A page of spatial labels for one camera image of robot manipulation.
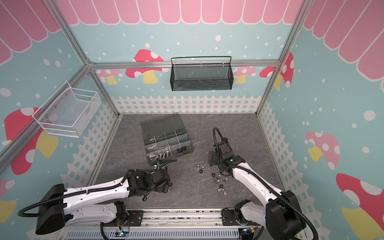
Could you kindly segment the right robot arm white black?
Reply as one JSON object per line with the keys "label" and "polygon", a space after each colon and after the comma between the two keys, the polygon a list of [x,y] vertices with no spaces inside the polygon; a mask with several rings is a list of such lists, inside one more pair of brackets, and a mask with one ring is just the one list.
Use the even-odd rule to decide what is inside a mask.
{"label": "right robot arm white black", "polygon": [[316,227],[302,212],[292,191],[284,192],[274,187],[252,170],[242,157],[233,155],[226,138],[215,142],[214,149],[214,152],[210,152],[210,165],[217,165],[222,174],[228,173],[241,182],[261,202],[260,206],[251,201],[238,204],[236,212],[239,222],[260,224],[275,240],[296,240],[298,234],[307,227],[312,231],[312,239],[319,239]]}

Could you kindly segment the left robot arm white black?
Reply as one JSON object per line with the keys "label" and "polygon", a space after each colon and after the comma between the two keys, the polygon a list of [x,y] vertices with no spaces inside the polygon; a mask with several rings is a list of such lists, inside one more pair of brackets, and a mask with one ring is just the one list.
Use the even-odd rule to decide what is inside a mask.
{"label": "left robot arm white black", "polygon": [[100,222],[100,227],[122,227],[131,216],[122,199],[142,197],[153,192],[168,193],[172,186],[168,168],[128,170],[116,180],[81,188],[53,186],[38,202],[18,211],[22,218],[37,218],[37,235],[56,232],[81,222]]}

